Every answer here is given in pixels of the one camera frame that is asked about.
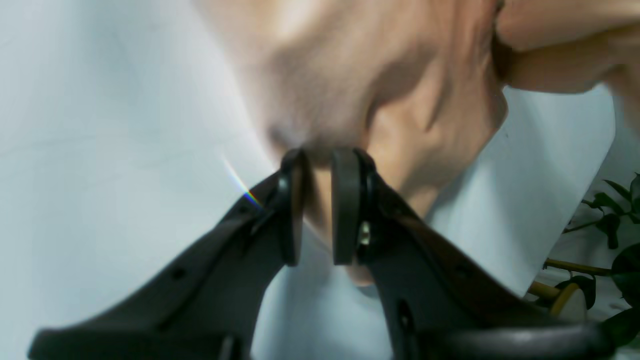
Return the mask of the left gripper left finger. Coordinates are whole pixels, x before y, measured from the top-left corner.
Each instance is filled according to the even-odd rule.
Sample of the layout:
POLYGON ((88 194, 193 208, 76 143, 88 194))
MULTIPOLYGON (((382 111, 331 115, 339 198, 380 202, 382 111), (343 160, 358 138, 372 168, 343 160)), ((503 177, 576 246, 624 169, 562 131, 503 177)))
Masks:
POLYGON ((89 320, 35 336, 30 360, 248 360, 265 291, 298 264, 307 160, 241 196, 143 287, 89 320))

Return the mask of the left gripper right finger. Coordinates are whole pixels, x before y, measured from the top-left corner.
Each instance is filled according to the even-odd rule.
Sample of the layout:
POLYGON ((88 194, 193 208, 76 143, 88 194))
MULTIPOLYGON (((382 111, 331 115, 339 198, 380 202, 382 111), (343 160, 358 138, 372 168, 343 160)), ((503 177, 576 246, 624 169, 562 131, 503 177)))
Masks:
POLYGON ((370 272, 395 360, 614 356, 601 326, 539 311, 427 226, 363 150, 334 150, 331 175, 334 263, 370 272))

